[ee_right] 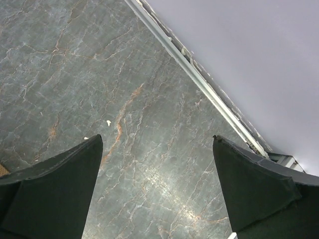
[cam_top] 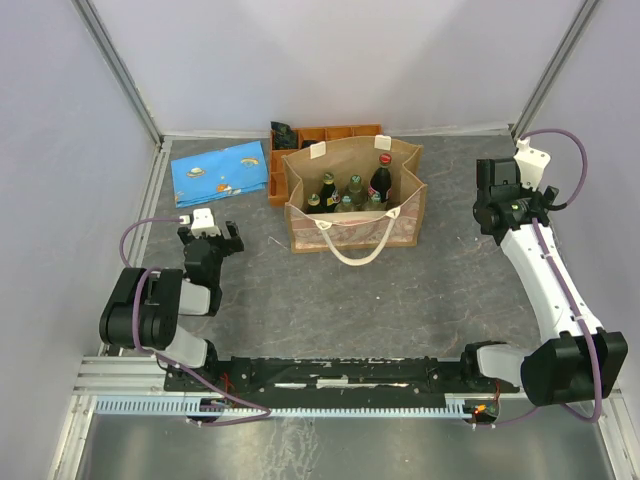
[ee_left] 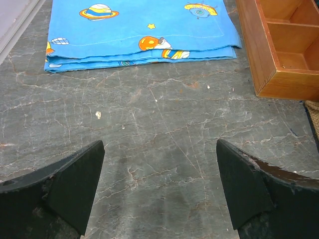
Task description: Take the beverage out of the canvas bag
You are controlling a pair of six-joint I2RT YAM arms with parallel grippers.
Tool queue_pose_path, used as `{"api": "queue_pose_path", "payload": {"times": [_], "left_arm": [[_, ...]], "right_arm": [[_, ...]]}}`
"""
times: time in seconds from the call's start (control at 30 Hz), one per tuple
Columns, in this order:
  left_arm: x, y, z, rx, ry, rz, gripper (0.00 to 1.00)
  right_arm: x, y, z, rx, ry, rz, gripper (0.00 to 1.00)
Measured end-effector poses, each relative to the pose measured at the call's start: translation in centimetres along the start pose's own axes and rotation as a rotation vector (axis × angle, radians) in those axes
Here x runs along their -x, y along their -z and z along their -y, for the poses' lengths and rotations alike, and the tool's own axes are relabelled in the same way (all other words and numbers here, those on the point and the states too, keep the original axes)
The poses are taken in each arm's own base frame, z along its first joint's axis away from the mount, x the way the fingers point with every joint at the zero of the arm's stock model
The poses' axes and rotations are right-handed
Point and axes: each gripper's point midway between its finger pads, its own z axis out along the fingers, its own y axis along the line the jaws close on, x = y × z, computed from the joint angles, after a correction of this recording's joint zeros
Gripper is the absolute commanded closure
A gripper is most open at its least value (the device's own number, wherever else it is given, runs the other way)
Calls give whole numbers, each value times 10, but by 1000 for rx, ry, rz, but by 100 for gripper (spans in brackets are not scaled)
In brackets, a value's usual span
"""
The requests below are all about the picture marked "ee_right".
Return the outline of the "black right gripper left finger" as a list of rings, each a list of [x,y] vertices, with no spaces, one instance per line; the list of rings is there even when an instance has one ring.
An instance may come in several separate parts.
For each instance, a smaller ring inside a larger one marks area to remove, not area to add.
[[[102,137],[0,178],[2,239],[80,239],[103,154]]]

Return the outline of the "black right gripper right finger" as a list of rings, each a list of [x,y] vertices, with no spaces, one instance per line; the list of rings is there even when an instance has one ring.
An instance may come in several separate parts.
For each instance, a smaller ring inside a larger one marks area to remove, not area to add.
[[[240,239],[316,239],[319,179],[216,135],[217,168],[230,224]]]

